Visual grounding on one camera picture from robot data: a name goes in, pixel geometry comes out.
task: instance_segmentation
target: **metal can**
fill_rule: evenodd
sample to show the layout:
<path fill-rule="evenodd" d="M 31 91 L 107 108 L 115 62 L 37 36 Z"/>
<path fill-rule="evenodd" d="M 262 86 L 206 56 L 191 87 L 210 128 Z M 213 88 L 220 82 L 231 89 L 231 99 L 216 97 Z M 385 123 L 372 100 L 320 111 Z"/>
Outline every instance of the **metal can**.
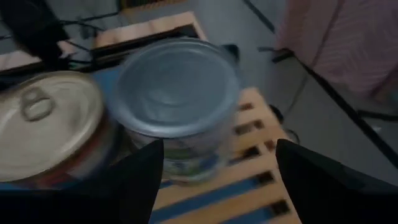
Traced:
<path fill-rule="evenodd" d="M 28 189 L 74 184 L 107 163 L 119 129 L 87 75 L 51 72 L 27 80 L 0 106 L 0 182 Z"/>
<path fill-rule="evenodd" d="M 165 178 L 201 182 L 228 160 L 240 92 L 239 69 L 223 49 L 169 39 L 123 64 L 111 112 L 142 147 L 163 139 Z"/>

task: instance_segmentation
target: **cat food can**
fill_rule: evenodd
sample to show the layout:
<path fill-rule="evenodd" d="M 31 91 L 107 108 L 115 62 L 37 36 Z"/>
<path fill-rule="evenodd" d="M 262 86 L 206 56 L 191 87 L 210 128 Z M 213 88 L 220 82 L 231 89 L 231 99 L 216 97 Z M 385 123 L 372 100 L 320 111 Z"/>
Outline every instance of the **cat food can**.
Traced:
<path fill-rule="evenodd" d="M 0 106 L 0 182 L 62 189 L 100 170 L 118 145 L 96 83 L 78 72 L 39 75 Z"/>
<path fill-rule="evenodd" d="M 124 62 L 111 112 L 137 147 L 164 140 L 165 178 L 201 182 L 231 152 L 238 77 L 232 56 L 217 46 L 161 40 Z"/>

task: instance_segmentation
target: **pink fabric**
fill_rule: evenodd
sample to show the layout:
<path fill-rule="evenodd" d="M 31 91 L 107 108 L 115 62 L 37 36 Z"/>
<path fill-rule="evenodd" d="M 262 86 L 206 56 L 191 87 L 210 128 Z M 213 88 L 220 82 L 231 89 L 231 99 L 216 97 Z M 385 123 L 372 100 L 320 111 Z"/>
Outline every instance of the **pink fabric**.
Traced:
<path fill-rule="evenodd" d="M 282 48 L 327 80 L 370 95 L 397 75 L 398 1 L 288 0 Z"/>

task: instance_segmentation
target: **floor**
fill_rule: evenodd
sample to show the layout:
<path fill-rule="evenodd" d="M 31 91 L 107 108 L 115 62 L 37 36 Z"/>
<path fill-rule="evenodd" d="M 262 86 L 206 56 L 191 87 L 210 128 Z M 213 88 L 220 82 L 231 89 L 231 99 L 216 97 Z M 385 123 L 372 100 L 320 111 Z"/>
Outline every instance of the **floor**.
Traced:
<path fill-rule="evenodd" d="M 271 22 L 278 24 L 284 11 L 281 0 L 251 0 Z M 56 15 L 61 19 L 75 20 L 116 11 L 116 5 L 109 0 L 49 0 Z M 210 42 L 214 44 L 234 43 L 241 49 L 241 69 L 246 86 L 256 86 L 270 104 L 284 114 L 296 94 L 300 82 L 308 73 L 294 58 L 273 64 L 271 53 L 260 53 L 258 46 L 273 46 L 275 36 L 252 13 L 242 0 L 186 0 L 150 11 L 136 12 L 132 21 L 144 22 L 157 17 L 185 11 L 194 11 Z M 93 25 L 110 29 L 125 26 L 128 20 L 114 16 Z M 78 27 L 67 27 L 71 37 L 86 46 L 92 40 L 82 40 Z M 0 27 L 0 35 L 7 30 Z M 14 49 L 11 40 L 0 43 L 0 53 Z M 340 86 L 338 91 L 355 108 L 384 111 L 372 102 L 358 99 Z M 397 124 L 367 121 L 398 152 Z M 377 179 L 398 185 L 398 170 L 378 151 L 375 145 L 348 118 L 344 111 L 310 77 L 303 93 L 288 117 L 285 127 L 293 129 L 300 136 L 303 146 L 335 159 L 344 165 Z M 383 190 L 369 187 L 370 190 Z"/>

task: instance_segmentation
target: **can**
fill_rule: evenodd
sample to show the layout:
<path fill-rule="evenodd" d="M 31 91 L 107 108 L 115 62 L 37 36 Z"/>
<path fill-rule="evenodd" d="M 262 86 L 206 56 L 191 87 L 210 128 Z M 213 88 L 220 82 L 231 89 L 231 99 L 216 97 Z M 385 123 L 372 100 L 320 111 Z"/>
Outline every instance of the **can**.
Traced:
<path fill-rule="evenodd" d="M 7 92 L 0 106 L 0 182 L 62 189 L 105 166 L 121 127 L 87 75 L 50 72 Z"/>
<path fill-rule="evenodd" d="M 164 175 L 201 182 L 226 164 L 239 68 L 222 48 L 198 39 L 161 40 L 130 55 L 111 112 L 137 147 L 164 140 Z"/>

